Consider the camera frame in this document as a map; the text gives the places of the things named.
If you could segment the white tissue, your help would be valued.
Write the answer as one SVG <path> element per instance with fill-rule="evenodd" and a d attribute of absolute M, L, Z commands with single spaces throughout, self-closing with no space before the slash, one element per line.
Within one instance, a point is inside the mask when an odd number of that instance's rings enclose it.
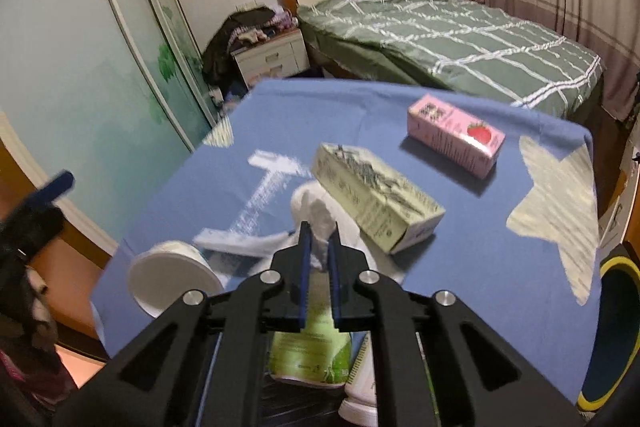
<path fill-rule="evenodd" d="M 296 225 L 300 225 L 303 221 L 310 224 L 311 265 L 314 269 L 320 271 L 328 269 L 329 237 L 335 227 L 338 227 L 341 243 L 362 251 L 367 257 L 371 270 L 387 275 L 397 283 L 401 283 L 405 278 L 405 272 L 360 230 L 356 221 L 318 181 L 309 181 L 296 188 L 291 199 L 291 212 Z"/>

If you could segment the green tea carton box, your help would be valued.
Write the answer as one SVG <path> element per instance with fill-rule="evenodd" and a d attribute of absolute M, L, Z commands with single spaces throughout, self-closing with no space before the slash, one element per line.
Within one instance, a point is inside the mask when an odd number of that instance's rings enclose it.
<path fill-rule="evenodd" d="M 322 143 L 311 171 L 383 253 L 422 243 L 446 210 L 399 171 L 359 146 Z"/>

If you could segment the small green carton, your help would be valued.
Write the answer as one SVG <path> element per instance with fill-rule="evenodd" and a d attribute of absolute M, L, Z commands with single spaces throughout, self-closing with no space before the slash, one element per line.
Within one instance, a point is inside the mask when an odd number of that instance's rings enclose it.
<path fill-rule="evenodd" d="M 328 274 L 310 273 L 307 305 L 305 327 L 299 333 L 273 334 L 269 375 L 288 384 L 341 388 L 350 372 L 352 337 L 334 327 Z"/>

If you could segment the paper noodle bowl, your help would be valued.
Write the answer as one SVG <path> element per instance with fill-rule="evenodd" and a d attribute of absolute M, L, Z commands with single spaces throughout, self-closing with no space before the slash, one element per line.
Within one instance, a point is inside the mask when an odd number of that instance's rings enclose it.
<path fill-rule="evenodd" d="M 159 317 L 192 289 L 206 296 L 224 291 L 200 251 L 180 241 L 156 244 L 134 257 L 127 272 L 127 286 L 131 297 L 150 317 Z"/>

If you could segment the white tube with barcode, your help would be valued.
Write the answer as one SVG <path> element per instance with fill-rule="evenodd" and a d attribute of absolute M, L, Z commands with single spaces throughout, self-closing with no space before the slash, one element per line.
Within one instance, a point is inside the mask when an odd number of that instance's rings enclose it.
<path fill-rule="evenodd" d="M 345 384 L 345 393 L 338 415 L 356 426 L 376 427 L 378 408 L 370 334 L 362 340 Z"/>

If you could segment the pink strawberry milk carton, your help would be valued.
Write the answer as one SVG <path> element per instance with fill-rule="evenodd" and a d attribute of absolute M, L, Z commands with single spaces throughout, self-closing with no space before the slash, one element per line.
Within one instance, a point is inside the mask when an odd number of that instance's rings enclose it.
<path fill-rule="evenodd" d="M 486 121 L 433 95 L 408 108 L 408 135 L 478 179 L 494 169 L 506 135 Z"/>

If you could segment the blue white toothpaste tube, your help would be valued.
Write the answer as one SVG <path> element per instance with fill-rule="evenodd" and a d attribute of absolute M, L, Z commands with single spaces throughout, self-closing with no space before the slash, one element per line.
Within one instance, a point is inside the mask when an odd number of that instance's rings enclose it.
<path fill-rule="evenodd" d="M 281 232 L 267 236 L 246 235 L 240 232 L 203 229 L 192 242 L 203 251 L 241 257 L 267 258 L 278 251 L 290 238 L 291 233 Z"/>

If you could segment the yellow rimmed trash bin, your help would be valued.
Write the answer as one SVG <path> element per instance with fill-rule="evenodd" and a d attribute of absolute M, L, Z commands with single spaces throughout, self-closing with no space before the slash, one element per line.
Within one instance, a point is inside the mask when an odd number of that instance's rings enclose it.
<path fill-rule="evenodd" d="M 628 242 L 600 265 L 600 310 L 596 340 L 578 409 L 600 410 L 622 382 L 639 352 L 639 265 Z"/>

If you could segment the clear plastic sheet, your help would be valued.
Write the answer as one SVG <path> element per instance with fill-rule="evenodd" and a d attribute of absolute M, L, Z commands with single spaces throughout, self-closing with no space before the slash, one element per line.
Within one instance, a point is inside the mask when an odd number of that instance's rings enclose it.
<path fill-rule="evenodd" d="M 310 179 L 310 169 L 295 157 L 254 150 L 247 158 L 248 165 L 262 170 L 262 179 L 230 227 L 234 233 L 252 235 L 258 231 L 262 210 L 288 185 L 293 178 Z"/>

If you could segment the sliding wardrobe glass door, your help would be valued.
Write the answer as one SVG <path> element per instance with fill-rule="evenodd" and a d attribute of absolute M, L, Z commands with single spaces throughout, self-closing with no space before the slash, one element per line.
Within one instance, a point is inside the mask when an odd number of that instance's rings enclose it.
<path fill-rule="evenodd" d="M 218 116 L 178 0 L 1 0 L 1 134 L 67 217 L 122 238 Z"/>

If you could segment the blue tablecloth with stars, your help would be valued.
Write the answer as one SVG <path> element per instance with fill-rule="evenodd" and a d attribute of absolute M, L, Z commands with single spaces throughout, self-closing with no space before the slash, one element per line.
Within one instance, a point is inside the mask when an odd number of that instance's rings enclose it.
<path fill-rule="evenodd" d="M 120 242 L 91 426 L 256 426 L 262 377 L 360 426 L 578 426 L 592 140 L 484 98 L 267 80 Z"/>

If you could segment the white bedside cabinet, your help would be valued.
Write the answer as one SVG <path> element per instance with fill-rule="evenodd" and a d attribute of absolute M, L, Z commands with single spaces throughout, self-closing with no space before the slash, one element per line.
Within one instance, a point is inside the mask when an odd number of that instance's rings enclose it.
<path fill-rule="evenodd" d="M 253 89 L 266 78 L 288 78 L 310 67 L 306 44 L 299 29 L 245 48 L 232 54 L 245 86 Z"/>

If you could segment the pile of dark clothes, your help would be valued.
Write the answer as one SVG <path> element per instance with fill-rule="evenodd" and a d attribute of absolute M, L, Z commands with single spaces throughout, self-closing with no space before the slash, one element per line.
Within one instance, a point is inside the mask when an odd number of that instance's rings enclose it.
<path fill-rule="evenodd" d="M 280 5 L 275 10 L 258 5 L 254 9 L 230 14 L 202 53 L 205 82 L 225 98 L 233 87 L 239 87 L 242 82 L 242 74 L 232 53 L 257 46 L 297 26 L 297 18 Z"/>

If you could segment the wooden bed with headboard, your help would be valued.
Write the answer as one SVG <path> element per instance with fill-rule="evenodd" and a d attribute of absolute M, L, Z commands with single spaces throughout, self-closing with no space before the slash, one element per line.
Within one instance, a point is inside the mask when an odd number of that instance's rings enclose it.
<path fill-rule="evenodd" d="M 602 98 L 597 53 L 474 0 L 279 0 L 335 76 L 489 98 L 584 122 Z"/>

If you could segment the wooden side desk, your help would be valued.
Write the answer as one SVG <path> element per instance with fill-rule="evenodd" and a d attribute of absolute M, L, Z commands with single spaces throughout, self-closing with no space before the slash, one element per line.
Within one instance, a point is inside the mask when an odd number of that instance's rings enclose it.
<path fill-rule="evenodd" d="M 599 219 L 599 248 L 603 257 L 623 242 L 628 230 L 639 186 L 638 154 L 638 146 L 628 141 L 620 163 L 620 177 L 612 202 L 608 204 L 608 208 Z"/>

